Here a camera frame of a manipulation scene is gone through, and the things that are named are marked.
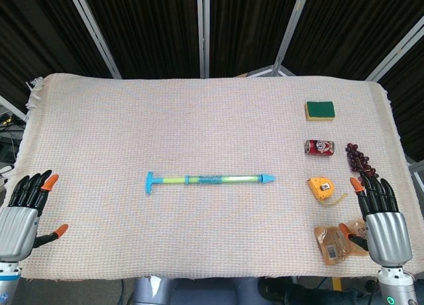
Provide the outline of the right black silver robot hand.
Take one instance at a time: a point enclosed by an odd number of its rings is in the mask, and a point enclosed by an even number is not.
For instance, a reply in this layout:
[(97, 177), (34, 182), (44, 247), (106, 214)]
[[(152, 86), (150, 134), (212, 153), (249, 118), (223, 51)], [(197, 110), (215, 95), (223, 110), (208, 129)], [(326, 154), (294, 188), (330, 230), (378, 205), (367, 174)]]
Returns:
[(339, 229), (350, 242), (369, 253), (382, 267), (402, 267), (413, 258), (407, 224), (399, 211), (395, 192), (389, 182), (360, 174), (350, 178), (365, 223), (366, 237), (353, 234), (347, 225)]

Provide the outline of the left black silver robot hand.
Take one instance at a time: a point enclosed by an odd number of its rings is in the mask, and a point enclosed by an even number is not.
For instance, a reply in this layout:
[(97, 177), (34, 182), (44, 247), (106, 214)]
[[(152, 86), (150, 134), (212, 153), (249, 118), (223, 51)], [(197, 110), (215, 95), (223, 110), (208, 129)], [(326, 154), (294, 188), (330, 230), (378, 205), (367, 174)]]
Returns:
[(57, 174), (47, 170), (17, 182), (9, 203), (1, 210), (2, 263), (23, 261), (33, 249), (61, 238), (68, 230), (65, 223), (50, 234), (37, 235), (40, 217), (58, 179)]

